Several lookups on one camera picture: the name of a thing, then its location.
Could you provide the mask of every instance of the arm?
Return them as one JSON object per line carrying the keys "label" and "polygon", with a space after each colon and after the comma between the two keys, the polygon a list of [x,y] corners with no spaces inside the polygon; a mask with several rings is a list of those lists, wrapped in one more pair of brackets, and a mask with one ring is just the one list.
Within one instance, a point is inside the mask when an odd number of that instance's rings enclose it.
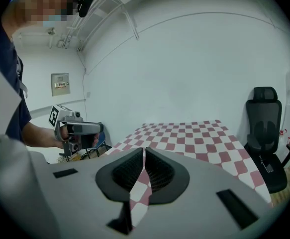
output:
{"label": "arm", "polygon": [[[68,138],[68,132],[65,127],[62,127],[62,138]],[[25,145],[30,147],[58,147],[63,149],[63,143],[55,138],[53,129],[38,127],[31,122],[28,122],[23,130],[22,137]]]}

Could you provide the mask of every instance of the white wall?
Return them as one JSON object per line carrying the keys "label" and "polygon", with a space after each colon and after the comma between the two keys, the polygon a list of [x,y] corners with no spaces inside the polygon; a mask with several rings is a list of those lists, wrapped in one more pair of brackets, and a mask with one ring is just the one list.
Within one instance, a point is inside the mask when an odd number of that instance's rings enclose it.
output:
{"label": "white wall", "polygon": [[[55,104],[79,111],[83,119],[86,119],[83,92],[85,69],[75,50],[25,46],[24,49],[18,48],[17,53],[24,64],[22,81],[28,88],[26,104],[33,124],[52,128],[48,118],[51,106]],[[70,94],[52,96],[52,73],[69,73]],[[41,152],[50,163],[56,163],[59,153],[62,152],[58,148],[28,147],[28,149]]]}
{"label": "white wall", "polygon": [[111,144],[142,123],[215,119],[245,144],[253,88],[274,87],[284,105],[290,71],[290,24],[272,0],[258,1],[129,4],[140,39],[116,14],[84,50],[88,116],[93,109]]}

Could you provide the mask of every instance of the red and white checkered tablecloth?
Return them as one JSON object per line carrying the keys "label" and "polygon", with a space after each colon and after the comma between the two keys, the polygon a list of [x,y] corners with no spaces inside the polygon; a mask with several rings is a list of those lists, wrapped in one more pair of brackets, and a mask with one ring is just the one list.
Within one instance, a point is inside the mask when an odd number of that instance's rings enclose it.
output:
{"label": "red and white checkered tablecloth", "polygon": [[[258,168],[238,139],[219,120],[143,124],[141,128],[136,129],[133,134],[116,144],[106,154],[115,154],[138,147],[169,150],[217,165],[271,203],[270,193]],[[130,192],[133,226],[137,226],[146,214],[148,198],[151,194],[149,177],[143,167],[142,173]]]}

